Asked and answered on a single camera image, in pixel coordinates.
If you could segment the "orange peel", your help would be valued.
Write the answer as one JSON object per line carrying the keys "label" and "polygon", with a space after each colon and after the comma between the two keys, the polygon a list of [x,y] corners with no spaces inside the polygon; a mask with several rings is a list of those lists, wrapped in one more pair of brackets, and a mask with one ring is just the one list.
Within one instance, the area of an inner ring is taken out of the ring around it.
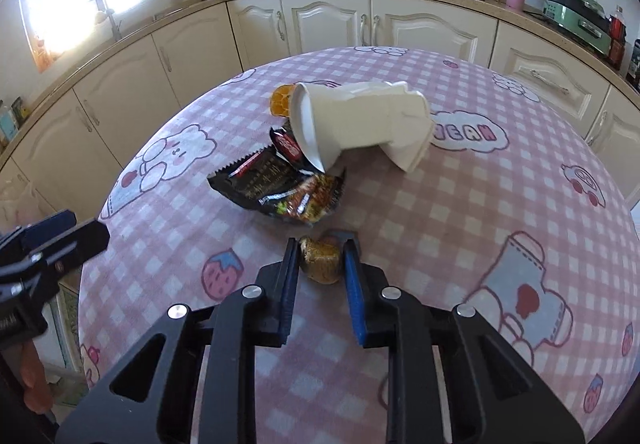
{"label": "orange peel", "polygon": [[273,116],[290,116],[290,99],[295,85],[282,85],[273,91],[269,101],[269,111]]}

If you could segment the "gold foil wrapper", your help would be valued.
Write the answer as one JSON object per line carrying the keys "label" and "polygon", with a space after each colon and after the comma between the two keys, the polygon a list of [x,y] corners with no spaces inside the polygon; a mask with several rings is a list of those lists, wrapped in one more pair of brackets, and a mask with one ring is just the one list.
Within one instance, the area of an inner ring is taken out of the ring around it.
{"label": "gold foil wrapper", "polygon": [[303,258],[300,266],[308,279],[321,285],[333,285],[341,279],[341,250],[337,246],[307,236],[299,246]]}

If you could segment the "red cap soy bottle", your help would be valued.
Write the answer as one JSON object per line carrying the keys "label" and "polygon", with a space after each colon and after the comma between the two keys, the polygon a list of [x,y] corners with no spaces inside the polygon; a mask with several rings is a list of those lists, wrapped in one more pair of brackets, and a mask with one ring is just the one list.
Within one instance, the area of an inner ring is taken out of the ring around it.
{"label": "red cap soy bottle", "polygon": [[608,50],[608,63],[618,71],[622,66],[626,44],[626,24],[621,6],[617,6],[615,12],[610,16],[608,34],[611,37],[610,50]]}

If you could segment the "green electric cooker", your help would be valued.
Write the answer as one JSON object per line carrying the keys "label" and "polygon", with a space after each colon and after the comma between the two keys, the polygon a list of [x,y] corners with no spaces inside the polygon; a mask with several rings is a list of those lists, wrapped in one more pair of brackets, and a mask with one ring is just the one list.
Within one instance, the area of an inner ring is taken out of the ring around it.
{"label": "green electric cooker", "polygon": [[544,17],[601,56],[607,56],[610,52],[610,21],[597,1],[545,0]]}

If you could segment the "black snack wrapper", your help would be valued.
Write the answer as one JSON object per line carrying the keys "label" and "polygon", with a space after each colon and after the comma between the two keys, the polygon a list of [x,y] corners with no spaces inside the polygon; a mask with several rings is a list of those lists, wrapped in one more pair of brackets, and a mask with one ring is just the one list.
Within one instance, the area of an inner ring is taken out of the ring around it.
{"label": "black snack wrapper", "polygon": [[337,209],[346,173],[314,168],[288,121],[269,130],[270,144],[207,176],[209,186],[243,209],[314,225]]}

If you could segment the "white paper cups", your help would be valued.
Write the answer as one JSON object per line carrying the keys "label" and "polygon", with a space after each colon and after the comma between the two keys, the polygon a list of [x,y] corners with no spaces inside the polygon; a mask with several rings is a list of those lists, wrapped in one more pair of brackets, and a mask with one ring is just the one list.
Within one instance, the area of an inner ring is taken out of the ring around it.
{"label": "white paper cups", "polygon": [[288,100],[294,138],[314,168],[326,172],[349,149],[378,146],[411,172],[435,133],[426,97],[407,82],[357,82],[294,87]]}

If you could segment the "pink checkered tablecloth table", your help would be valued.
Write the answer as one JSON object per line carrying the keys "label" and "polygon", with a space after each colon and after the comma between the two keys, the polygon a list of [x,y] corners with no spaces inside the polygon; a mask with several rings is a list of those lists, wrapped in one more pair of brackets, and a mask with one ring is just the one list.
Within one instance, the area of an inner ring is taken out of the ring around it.
{"label": "pink checkered tablecloth table", "polygon": [[[279,86],[407,82],[435,138],[404,172],[346,152],[337,209],[316,225],[247,211],[210,173],[265,146]],[[170,119],[117,178],[105,253],[81,273],[80,355],[96,384],[174,303],[214,305],[291,237],[353,238],[427,305],[470,302],[595,435],[639,372],[639,238],[613,178],[537,94],[485,67],[401,48],[334,48],[246,71]]]}

